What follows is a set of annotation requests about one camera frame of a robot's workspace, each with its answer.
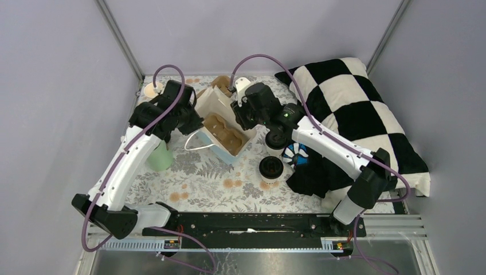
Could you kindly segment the light blue paper bag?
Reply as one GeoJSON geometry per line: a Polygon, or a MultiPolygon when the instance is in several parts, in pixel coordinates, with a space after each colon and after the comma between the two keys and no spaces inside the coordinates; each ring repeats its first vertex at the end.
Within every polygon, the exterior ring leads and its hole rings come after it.
{"type": "Polygon", "coordinates": [[[233,164],[255,138],[255,129],[243,130],[236,122],[233,101],[218,87],[208,87],[196,95],[195,110],[203,118],[203,127],[186,139],[186,151],[212,150],[226,164],[233,164]]]}

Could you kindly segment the white paper cup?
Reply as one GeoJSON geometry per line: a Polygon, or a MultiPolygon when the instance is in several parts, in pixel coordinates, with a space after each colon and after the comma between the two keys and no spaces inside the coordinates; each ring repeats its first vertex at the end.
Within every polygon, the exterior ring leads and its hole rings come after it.
{"type": "Polygon", "coordinates": [[[266,150],[270,156],[281,158],[285,148],[274,149],[274,148],[266,147],[266,150]]]}
{"type": "Polygon", "coordinates": [[[261,176],[262,182],[267,185],[276,185],[279,183],[280,178],[279,177],[266,177],[264,175],[261,176]]]}

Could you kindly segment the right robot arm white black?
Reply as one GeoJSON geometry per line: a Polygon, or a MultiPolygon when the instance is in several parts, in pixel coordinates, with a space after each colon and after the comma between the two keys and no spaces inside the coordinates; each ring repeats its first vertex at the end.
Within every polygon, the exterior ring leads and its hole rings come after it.
{"type": "Polygon", "coordinates": [[[321,154],[353,183],[328,221],[334,235],[343,236],[365,209],[372,209],[390,181],[389,153],[363,148],[319,124],[297,104],[282,105],[269,86],[239,78],[235,82],[237,100],[231,108],[242,129],[263,125],[281,138],[293,140],[321,154]]]}

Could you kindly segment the black cup lid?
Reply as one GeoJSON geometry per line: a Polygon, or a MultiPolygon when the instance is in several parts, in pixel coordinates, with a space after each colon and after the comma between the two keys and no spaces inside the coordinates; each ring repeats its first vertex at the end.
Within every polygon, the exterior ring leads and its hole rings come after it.
{"type": "Polygon", "coordinates": [[[262,175],[266,177],[280,177],[284,172],[284,165],[280,158],[274,156],[267,156],[263,158],[259,165],[258,170],[262,175]]]}
{"type": "Polygon", "coordinates": [[[265,145],[273,150],[281,150],[287,147],[289,141],[286,137],[281,136],[275,132],[268,132],[265,135],[265,145]]]}

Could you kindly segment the stack of white paper cups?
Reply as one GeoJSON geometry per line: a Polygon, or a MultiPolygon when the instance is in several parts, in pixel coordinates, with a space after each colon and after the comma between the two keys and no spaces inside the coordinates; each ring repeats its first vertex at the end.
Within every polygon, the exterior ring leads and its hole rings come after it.
{"type": "Polygon", "coordinates": [[[161,82],[156,82],[155,84],[148,83],[144,88],[143,88],[143,95],[148,98],[148,99],[154,99],[157,96],[161,95],[163,92],[164,85],[161,82]]]}

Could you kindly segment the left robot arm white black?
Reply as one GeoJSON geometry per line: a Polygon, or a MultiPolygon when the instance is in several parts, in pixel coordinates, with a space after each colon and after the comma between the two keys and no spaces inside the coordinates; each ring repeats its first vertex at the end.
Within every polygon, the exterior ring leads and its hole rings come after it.
{"type": "Polygon", "coordinates": [[[195,95],[193,87],[169,80],[161,94],[140,103],[110,167],[87,194],[74,196],[72,206],[117,239],[153,226],[163,235],[175,233],[174,209],[164,203],[132,206],[126,204],[126,197],[141,167],[156,149],[166,148],[172,131],[189,135],[202,128],[195,95]]]}

